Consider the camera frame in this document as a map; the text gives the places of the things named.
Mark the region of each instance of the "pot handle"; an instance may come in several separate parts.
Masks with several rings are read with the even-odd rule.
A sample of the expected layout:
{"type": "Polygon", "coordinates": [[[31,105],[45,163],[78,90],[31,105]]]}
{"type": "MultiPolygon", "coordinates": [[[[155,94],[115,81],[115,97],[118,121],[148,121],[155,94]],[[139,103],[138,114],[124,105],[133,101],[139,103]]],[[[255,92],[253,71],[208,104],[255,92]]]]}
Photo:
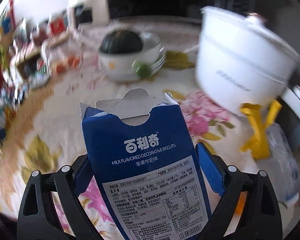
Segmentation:
{"type": "Polygon", "coordinates": [[[281,98],[300,119],[300,87],[286,88],[281,98]]]}
{"type": "Polygon", "coordinates": [[[248,24],[259,25],[261,27],[265,27],[266,21],[266,18],[254,12],[248,13],[248,16],[245,18],[245,22],[248,24]]]}

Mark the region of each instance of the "green fruit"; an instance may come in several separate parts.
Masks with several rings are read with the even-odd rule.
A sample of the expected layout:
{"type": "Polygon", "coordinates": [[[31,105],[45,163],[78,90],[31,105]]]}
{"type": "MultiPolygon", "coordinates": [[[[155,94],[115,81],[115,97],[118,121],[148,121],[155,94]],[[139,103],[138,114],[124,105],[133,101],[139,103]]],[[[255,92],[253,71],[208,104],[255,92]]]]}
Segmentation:
{"type": "Polygon", "coordinates": [[[138,34],[127,30],[118,30],[104,37],[100,46],[100,52],[128,54],[140,52],[142,48],[143,44],[138,34]]]}
{"type": "Polygon", "coordinates": [[[151,77],[152,70],[151,67],[140,61],[135,61],[132,65],[132,69],[136,72],[137,76],[140,78],[149,78],[151,77]]]}

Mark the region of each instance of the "barcode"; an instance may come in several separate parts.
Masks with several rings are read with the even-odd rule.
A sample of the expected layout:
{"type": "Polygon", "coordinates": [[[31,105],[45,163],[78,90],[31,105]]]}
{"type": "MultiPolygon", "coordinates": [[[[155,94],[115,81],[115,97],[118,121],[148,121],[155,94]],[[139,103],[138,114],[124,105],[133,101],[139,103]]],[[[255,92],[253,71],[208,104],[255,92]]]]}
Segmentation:
{"type": "Polygon", "coordinates": [[[189,237],[189,236],[192,236],[192,235],[194,235],[194,234],[199,233],[199,232],[201,231],[201,229],[202,229],[202,228],[201,228],[201,224],[196,225],[195,227],[190,228],[190,229],[187,230],[186,232],[183,232],[183,233],[179,234],[179,237],[180,237],[180,239],[185,239],[185,238],[187,238],[187,237],[189,237]]]}

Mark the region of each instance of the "nutrition facts label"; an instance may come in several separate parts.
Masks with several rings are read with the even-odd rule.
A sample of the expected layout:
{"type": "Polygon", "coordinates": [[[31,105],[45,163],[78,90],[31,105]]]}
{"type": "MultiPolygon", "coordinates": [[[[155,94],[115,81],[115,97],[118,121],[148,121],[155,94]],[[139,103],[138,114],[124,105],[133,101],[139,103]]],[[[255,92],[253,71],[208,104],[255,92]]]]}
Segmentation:
{"type": "Polygon", "coordinates": [[[208,222],[192,156],[102,185],[130,240],[184,240],[208,222]]]}

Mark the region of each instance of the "brand logo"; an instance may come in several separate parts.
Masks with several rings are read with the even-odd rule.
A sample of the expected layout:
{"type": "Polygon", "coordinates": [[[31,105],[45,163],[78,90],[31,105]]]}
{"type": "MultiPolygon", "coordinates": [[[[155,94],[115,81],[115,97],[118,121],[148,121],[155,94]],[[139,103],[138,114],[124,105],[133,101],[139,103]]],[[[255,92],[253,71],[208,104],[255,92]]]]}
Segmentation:
{"type": "Polygon", "coordinates": [[[137,150],[137,145],[134,143],[136,140],[140,150],[148,149],[149,146],[155,147],[159,145],[159,138],[157,137],[157,134],[126,140],[124,141],[124,144],[126,144],[126,150],[128,153],[134,153],[137,150]]]}
{"type": "Polygon", "coordinates": [[[220,75],[225,80],[227,80],[228,82],[230,82],[234,86],[236,86],[236,87],[238,87],[238,88],[240,88],[240,89],[242,89],[244,91],[247,91],[247,92],[251,91],[250,89],[247,89],[243,85],[239,84],[236,80],[234,80],[232,77],[230,77],[229,75],[227,75],[226,73],[224,73],[222,70],[216,71],[216,74],[220,75]]]}

